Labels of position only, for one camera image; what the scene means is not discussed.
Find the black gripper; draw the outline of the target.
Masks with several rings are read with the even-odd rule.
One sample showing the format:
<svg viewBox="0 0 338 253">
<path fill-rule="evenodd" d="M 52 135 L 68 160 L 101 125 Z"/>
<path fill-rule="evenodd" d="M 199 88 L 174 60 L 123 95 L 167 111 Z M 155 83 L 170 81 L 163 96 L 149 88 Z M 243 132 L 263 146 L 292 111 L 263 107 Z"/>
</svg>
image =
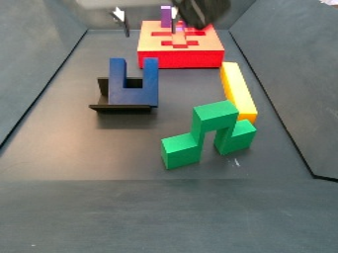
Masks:
<svg viewBox="0 0 338 253">
<path fill-rule="evenodd" d="M 184 22 L 198 30 L 203 30 L 219 20 L 231 7 L 231 0 L 171 0 L 170 7 L 171 33 L 175 34 L 176 13 Z M 125 12 L 116 7 L 111 12 L 113 20 L 121 26 L 125 37 L 129 36 L 129 25 Z"/>
</svg>

